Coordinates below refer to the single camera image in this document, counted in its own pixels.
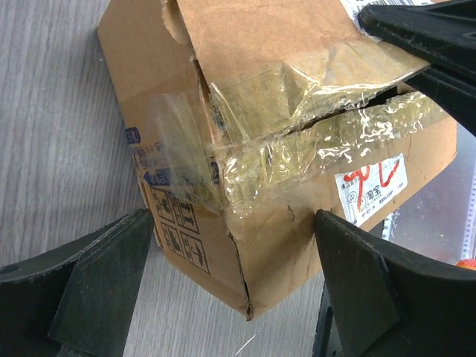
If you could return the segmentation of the brown cardboard express box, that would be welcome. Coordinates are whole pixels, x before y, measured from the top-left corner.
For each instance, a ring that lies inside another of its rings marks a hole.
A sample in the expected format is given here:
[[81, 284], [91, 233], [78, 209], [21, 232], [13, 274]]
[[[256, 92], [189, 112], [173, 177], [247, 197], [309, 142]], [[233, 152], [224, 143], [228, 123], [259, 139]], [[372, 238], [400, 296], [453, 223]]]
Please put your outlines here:
[[111, 1], [97, 29], [168, 261], [248, 320], [320, 270], [313, 219], [370, 230], [456, 155], [363, 1]]

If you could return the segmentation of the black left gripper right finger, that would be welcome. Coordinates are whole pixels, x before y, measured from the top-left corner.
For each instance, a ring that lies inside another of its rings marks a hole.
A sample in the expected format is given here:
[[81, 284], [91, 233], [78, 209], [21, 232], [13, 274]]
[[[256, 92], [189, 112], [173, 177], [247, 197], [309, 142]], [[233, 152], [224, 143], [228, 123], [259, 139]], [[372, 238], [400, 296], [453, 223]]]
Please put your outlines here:
[[327, 210], [314, 220], [324, 290], [315, 356], [473, 356], [475, 272]]

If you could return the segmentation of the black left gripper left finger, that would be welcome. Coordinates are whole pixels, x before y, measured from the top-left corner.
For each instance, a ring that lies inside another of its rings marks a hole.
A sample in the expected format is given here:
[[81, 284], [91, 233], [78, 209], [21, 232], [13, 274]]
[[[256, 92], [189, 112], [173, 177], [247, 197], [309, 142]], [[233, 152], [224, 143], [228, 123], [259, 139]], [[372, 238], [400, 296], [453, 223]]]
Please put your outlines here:
[[123, 355], [153, 225], [138, 209], [2, 267], [1, 355]]

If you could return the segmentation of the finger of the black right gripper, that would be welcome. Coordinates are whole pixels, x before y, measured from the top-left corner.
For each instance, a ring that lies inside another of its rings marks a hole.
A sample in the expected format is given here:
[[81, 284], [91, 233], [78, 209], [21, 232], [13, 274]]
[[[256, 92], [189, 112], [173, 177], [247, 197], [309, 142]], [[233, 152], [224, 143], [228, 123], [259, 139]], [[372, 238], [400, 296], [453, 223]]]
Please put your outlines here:
[[475, 80], [444, 68], [427, 68], [405, 83], [430, 97], [475, 135]]
[[383, 39], [433, 65], [475, 79], [475, 2], [428, 5], [369, 4], [358, 23]]

